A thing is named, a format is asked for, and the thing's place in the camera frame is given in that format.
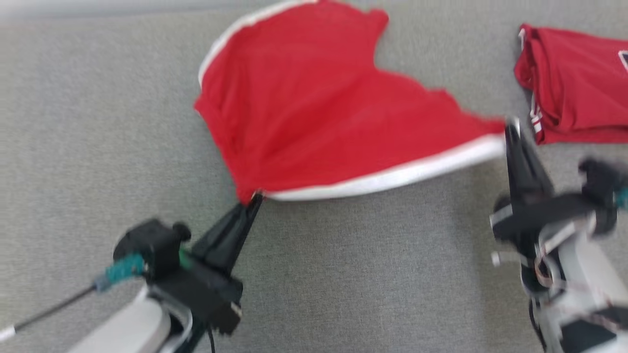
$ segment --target white hem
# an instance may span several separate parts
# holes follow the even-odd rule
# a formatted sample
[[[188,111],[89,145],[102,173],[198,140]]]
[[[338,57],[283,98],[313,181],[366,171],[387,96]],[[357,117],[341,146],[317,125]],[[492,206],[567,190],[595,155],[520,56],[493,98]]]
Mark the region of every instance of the white hem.
[[[504,155],[505,150],[506,141],[503,135],[485,135],[437,155],[397,165],[370,175],[332,185],[266,192],[264,195],[279,201],[320,200],[363,195],[402,187],[482,163]]]

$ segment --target printed logo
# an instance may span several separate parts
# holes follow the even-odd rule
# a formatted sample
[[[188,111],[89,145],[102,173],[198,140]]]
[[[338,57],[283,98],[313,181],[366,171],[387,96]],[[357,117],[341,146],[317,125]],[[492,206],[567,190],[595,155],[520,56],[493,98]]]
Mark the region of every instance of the printed logo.
[[[628,71],[628,50],[620,50],[619,51],[619,60],[622,60],[624,67]]]

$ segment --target folded red shirt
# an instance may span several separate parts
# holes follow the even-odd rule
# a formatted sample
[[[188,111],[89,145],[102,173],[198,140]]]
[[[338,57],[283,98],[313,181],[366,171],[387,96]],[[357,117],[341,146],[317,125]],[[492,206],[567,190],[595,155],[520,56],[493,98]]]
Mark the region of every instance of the folded red shirt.
[[[521,26],[536,142],[628,143],[628,41]]]

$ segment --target clothing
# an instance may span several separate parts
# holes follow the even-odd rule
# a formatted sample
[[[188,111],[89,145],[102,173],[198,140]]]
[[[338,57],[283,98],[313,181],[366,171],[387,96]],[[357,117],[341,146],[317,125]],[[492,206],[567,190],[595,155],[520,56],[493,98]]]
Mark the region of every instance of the clothing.
[[[503,154],[502,120],[374,65],[387,22],[381,10],[290,1],[214,43],[195,108],[243,202],[256,191],[280,200],[376,192]]]
[[[519,36],[538,144],[628,143],[628,41],[528,24]]]

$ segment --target white stripe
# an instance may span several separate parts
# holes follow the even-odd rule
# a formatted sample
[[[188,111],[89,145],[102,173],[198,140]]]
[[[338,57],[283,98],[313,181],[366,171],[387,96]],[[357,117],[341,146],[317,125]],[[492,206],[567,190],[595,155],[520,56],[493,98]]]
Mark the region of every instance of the white stripe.
[[[534,92],[532,92],[532,96],[530,97],[530,118],[534,119],[536,117],[536,100],[534,99]]]
[[[493,228],[497,223],[512,216],[512,205],[505,206],[494,214],[489,216],[490,227]]]
[[[4,342],[13,336],[15,336],[15,326],[7,327],[0,331],[0,342]]]
[[[318,0],[290,0],[284,1],[282,3],[277,3],[274,5],[270,5],[266,8],[257,10],[253,13],[244,15],[240,17],[236,22],[233,22],[226,31],[224,31],[220,37],[212,44],[209,52],[203,59],[203,62],[200,64],[200,69],[198,70],[198,84],[203,85],[203,76],[207,71],[207,68],[212,63],[212,61],[216,58],[216,56],[220,53],[220,51],[227,45],[228,40],[239,30],[244,27],[252,26],[257,22],[260,22],[264,19],[273,17],[276,14],[282,13],[291,8],[295,8],[297,6],[305,5],[305,4],[313,4],[317,3]]]
[[[523,44],[525,44],[526,42],[526,30],[521,28],[521,31],[519,31],[519,34],[517,36],[519,37],[519,40],[521,41],[521,51],[523,52]]]
[[[387,170],[345,182],[281,192],[268,192],[265,195],[280,201],[320,200],[363,195],[402,187],[491,160],[504,155],[505,150],[506,142],[502,134],[486,135],[437,155],[394,166]]]

